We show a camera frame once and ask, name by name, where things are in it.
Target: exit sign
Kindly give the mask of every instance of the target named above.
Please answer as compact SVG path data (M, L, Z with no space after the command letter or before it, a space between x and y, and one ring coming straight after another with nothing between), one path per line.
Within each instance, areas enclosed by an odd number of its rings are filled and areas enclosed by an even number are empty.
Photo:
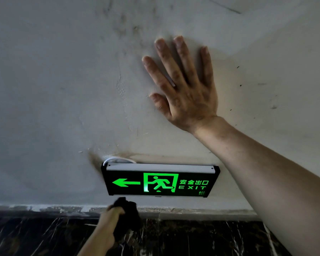
M218 166L106 163L101 167L109 195L206 198L220 173Z

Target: hand pressed on wall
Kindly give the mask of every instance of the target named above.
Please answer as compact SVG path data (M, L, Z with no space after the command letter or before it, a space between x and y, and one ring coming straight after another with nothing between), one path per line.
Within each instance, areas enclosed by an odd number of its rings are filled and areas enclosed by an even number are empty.
M157 93L150 95L155 106L172 124L194 133L217 116L218 98L213 80L211 57L208 48L202 47L200 56L203 65L203 79L199 79L183 37L174 38L174 43L184 72L180 70L162 38L156 40L155 48L175 86L172 86L161 73L153 59L145 56L142 62L155 84L165 94L165 97Z

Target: white cable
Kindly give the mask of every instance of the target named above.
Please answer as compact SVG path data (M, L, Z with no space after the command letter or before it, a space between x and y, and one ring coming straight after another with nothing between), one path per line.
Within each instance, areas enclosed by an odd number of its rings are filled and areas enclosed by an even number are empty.
M125 161L128 161L128 162L132 162L132 163L136 163L135 161L131 160L131 159L127 159L127 158L123 158L123 157L119 157L119 156L111 156L109 157L108 159L106 159L104 162L103 162L103 166L105 166L105 164L107 162L109 162L110 160L115 160L115 159L120 159L120 160L125 160Z

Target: wall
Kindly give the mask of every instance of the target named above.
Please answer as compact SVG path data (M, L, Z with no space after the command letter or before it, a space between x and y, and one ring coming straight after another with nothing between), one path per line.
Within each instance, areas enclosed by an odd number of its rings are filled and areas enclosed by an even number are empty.
M216 164L209 198L143 207L251 210L221 162L147 97L143 55L208 45L218 114L320 176L320 0L0 0L0 204L108 205L89 154Z

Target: human hand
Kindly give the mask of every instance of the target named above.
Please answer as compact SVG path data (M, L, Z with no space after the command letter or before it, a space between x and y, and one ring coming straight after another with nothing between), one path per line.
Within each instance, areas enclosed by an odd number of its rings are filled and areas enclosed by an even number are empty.
M208 48L202 47L200 56L203 79L200 81L183 37L174 38L174 43L183 64L185 77L164 39L156 40L155 48L175 86L172 86L161 73L153 59L145 56L142 62L155 84L165 94L165 97L157 93L150 95L155 106L172 124L193 134L217 116L218 98L211 57Z
M102 242L105 241L106 248L109 250L115 243L114 230L120 215L124 215L122 207L109 206L107 212L102 213L98 221L95 232L102 236Z

